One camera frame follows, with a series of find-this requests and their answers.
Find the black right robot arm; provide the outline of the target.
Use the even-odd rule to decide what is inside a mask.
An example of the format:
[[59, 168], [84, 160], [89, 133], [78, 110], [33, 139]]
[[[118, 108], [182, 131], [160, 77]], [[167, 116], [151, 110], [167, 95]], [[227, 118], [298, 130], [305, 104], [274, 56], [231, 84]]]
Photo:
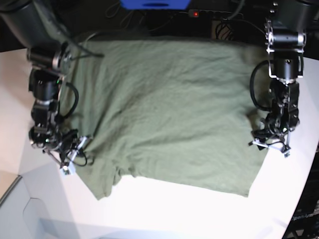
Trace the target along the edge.
[[34, 125], [28, 133], [30, 144], [49, 155], [62, 174], [72, 175], [76, 157], [84, 159], [82, 166], [87, 165], [83, 147], [90, 136], [79, 136], [77, 129], [63, 127], [79, 103], [78, 90], [65, 81], [74, 60], [70, 46], [88, 57], [102, 58], [103, 54], [92, 52], [71, 38], [41, 0], [2, 0], [0, 16], [27, 48], [26, 58], [32, 65], [28, 90], [35, 101], [31, 110]]

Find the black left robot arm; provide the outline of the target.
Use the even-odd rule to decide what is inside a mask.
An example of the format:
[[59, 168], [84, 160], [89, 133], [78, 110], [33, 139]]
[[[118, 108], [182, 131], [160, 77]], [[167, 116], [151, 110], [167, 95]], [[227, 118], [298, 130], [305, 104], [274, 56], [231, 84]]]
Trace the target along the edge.
[[[290, 135], [299, 125], [299, 83], [304, 75], [304, 47], [307, 27], [319, 10], [317, 0], [277, 0], [274, 11], [264, 24], [267, 60], [260, 62], [250, 77], [250, 97], [259, 110], [267, 112], [261, 128], [251, 132], [259, 150], [276, 149], [285, 157], [290, 155]], [[262, 106], [255, 98], [254, 82], [257, 71], [268, 67], [271, 79], [270, 106]]]

